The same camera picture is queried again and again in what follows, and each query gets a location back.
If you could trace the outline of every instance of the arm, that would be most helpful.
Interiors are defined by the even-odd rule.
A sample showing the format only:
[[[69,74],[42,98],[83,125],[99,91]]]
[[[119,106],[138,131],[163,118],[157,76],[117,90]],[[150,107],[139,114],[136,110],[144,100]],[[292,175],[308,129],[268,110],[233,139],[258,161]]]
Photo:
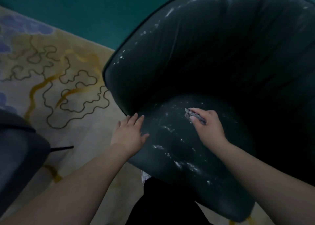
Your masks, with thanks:
[[[1,225],[90,224],[112,180],[124,163],[145,143],[141,136],[144,116],[127,116],[118,122],[111,146],[99,157],[36,197]]]
[[[314,224],[315,187],[284,174],[229,143],[215,111],[192,108],[207,121],[191,117],[203,142],[229,169],[276,224]]]

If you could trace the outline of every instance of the gray rag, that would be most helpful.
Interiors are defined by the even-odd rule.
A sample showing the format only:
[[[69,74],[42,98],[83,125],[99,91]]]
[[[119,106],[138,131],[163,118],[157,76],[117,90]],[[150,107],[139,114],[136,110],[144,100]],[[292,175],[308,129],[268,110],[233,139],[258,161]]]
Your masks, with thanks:
[[[186,109],[185,108],[185,117],[188,119],[188,120],[190,120],[189,118],[191,117],[191,116],[195,116],[199,121],[200,121],[200,123],[202,123],[203,125],[205,125],[206,124],[206,120],[205,119],[203,119],[199,114],[197,114],[197,113],[195,113],[195,112],[192,112],[190,109]]]

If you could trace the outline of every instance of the black metal leg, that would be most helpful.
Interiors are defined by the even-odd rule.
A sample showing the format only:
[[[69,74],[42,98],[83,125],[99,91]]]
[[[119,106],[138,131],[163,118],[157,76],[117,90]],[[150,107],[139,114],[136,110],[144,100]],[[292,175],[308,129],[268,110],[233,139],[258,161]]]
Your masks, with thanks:
[[[74,146],[50,148],[50,152],[66,150],[66,149],[73,149],[73,148],[74,148]]]

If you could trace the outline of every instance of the cloth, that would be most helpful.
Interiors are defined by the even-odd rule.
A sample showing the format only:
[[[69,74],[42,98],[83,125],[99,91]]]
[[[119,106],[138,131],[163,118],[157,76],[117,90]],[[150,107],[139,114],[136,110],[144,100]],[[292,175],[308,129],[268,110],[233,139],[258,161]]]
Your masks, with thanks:
[[[213,225],[184,191],[153,177],[144,183],[144,195],[129,215],[126,225],[131,224]]]

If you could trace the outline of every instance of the forearm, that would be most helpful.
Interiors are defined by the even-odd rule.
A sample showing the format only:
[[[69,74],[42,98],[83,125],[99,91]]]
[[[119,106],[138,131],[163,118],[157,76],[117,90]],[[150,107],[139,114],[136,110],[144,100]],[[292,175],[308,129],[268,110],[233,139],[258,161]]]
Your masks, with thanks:
[[[1,225],[90,224],[113,178],[127,160],[119,146],[107,148]]]
[[[226,142],[212,146],[230,172],[277,224],[313,224],[315,188]]]

